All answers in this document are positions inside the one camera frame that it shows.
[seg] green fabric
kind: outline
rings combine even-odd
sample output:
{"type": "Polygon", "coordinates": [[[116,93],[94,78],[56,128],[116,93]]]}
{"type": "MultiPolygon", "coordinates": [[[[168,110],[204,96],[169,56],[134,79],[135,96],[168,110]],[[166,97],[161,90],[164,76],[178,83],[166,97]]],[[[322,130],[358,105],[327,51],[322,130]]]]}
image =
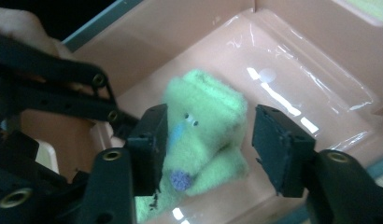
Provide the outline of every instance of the green fabric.
{"type": "Polygon", "coordinates": [[[168,105],[169,137],[161,193],[152,210],[149,205],[153,197],[135,198],[138,222],[173,209],[185,197],[205,193],[248,172],[240,152],[248,107],[241,93],[204,71],[192,70],[185,77],[171,80],[163,102],[168,105]],[[184,191],[174,189],[170,181],[177,170],[192,178],[184,191]]]}
{"type": "Polygon", "coordinates": [[[383,0],[347,0],[365,13],[383,21],[383,0]]]}

